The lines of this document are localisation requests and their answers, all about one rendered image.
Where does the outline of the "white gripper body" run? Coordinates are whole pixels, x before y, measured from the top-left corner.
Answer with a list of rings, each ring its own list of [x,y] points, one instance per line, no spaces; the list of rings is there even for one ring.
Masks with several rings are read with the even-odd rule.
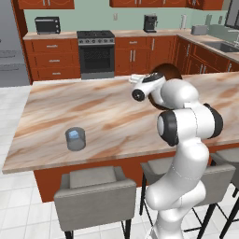
[[[132,74],[129,78],[129,82],[136,84],[138,81],[141,81],[145,75]]]

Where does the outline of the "dark brown bowl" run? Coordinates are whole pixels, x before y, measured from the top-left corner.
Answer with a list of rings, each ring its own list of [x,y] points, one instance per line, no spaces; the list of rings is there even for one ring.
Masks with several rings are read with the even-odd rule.
[[[176,66],[174,66],[173,64],[171,64],[171,63],[162,63],[162,64],[156,66],[151,71],[151,73],[156,73],[156,72],[163,73],[166,80],[170,80],[172,78],[178,78],[178,79],[182,78],[178,68]],[[165,106],[162,106],[162,105],[158,105],[154,101],[154,99],[153,99],[151,94],[148,96],[148,99],[152,103],[152,105],[154,107],[156,107],[157,109],[159,109],[159,110],[168,110],[168,107],[165,107]]]

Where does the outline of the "glass of water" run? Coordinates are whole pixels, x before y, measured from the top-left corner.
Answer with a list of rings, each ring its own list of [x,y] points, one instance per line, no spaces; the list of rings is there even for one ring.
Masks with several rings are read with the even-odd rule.
[[[67,148],[71,151],[80,151],[86,147],[85,131],[80,127],[69,128],[65,132]]]

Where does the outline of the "red-brown base cupboards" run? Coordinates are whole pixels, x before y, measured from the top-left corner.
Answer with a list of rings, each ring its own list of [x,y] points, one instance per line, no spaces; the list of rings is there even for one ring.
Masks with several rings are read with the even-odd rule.
[[[175,47],[175,35],[117,37],[115,75],[146,74],[161,63],[172,63]]]
[[[174,64],[182,75],[239,71],[239,63],[180,36],[176,38]]]

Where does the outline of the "black and steel oven range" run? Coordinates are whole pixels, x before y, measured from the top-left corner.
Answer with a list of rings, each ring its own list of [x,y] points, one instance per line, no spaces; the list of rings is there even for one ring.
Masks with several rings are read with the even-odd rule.
[[[114,76],[115,36],[111,31],[77,31],[77,42],[82,79]]]

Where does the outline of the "black coffee machine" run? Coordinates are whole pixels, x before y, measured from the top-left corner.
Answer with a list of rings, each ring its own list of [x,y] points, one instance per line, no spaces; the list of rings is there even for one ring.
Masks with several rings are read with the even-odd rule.
[[[156,26],[158,24],[158,17],[156,15],[145,15],[144,16],[144,28],[146,33],[155,33]]]

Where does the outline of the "grey toaster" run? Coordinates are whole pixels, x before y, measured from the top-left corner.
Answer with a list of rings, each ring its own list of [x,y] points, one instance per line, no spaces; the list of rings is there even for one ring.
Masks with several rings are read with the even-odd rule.
[[[206,35],[208,32],[208,27],[206,25],[192,25],[191,34],[192,35]]]

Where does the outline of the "red-brown drawer run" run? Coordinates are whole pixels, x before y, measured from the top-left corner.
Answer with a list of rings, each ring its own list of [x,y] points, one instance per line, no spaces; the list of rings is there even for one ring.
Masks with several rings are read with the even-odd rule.
[[[33,81],[80,78],[75,38],[24,41]]]

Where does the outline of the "steel sink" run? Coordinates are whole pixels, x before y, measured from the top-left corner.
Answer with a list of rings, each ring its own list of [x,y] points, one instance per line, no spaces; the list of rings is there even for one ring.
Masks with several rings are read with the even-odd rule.
[[[206,46],[209,46],[214,49],[218,49],[223,52],[239,52],[239,48],[233,46],[224,41],[217,41],[217,42],[204,42]]]

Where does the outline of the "grey upholstered bar stool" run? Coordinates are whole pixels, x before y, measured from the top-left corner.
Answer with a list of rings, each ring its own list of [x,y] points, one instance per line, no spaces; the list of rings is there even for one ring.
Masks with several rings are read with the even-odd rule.
[[[56,193],[55,208],[65,239],[74,239],[74,231],[121,222],[124,238],[130,239],[134,217],[136,183],[127,178]]]
[[[168,171],[172,161],[173,158],[169,157],[148,162],[141,162],[143,178],[139,215],[142,215],[143,209],[146,209],[146,211],[148,212],[148,207],[145,202],[146,184],[150,185],[163,177]],[[211,218],[215,207],[224,198],[226,190],[231,183],[234,172],[234,166],[229,165],[225,162],[220,162],[219,160],[213,160],[212,164],[206,168],[202,177],[202,181],[206,189],[206,196],[205,199],[201,203],[199,203],[199,206],[208,204],[208,209],[206,211],[204,221],[200,221],[201,226],[188,229],[186,230],[186,232],[193,232],[198,230],[199,233],[197,239],[202,239],[209,219]]]
[[[232,194],[232,197],[235,198],[239,193],[239,148],[218,150],[215,153],[211,154],[211,158],[216,164],[219,164],[220,162],[226,162],[235,167],[235,172],[231,181],[231,183],[235,186],[234,192]],[[239,221],[239,218],[236,218],[238,212],[239,197],[237,198],[230,215],[227,217],[226,224],[224,225],[219,236],[220,239],[223,239],[233,222]]]

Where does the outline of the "black toaster oven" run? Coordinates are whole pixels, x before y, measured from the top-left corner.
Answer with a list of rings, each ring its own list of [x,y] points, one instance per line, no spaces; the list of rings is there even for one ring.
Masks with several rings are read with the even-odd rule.
[[[35,28],[39,35],[59,34],[61,32],[59,17],[36,17]]]

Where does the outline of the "red-brown island base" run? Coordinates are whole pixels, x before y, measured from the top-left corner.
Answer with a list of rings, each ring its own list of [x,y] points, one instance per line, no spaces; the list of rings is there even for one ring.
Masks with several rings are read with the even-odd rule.
[[[127,178],[142,186],[141,163],[173,156],[173,152],[125,158],[105,162],[91,162],[43,170],[34,170],[35,180],[43,203],[54,201],[58,190],[93,187],[115,183]]]

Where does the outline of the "dark framed window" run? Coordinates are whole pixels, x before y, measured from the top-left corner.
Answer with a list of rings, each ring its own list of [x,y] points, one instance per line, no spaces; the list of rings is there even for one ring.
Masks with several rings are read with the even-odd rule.
[[[239,30],[239,0],[231,0],[225,25],[232,29]]]

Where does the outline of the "grey steel fridge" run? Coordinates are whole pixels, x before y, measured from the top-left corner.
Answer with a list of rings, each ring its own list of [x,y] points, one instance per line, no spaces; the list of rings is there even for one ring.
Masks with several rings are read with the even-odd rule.
[[[11,0],[0,0],[0,88],[29,84]]]

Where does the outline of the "red-brown wall cupboards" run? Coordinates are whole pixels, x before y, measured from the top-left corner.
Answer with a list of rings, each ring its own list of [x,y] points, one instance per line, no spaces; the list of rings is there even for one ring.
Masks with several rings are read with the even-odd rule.
[[[20,9],[74,9],[74,0],[18,0]]]
[[[111,7],[188,7],[221,10],[224,0],[109,0]]]

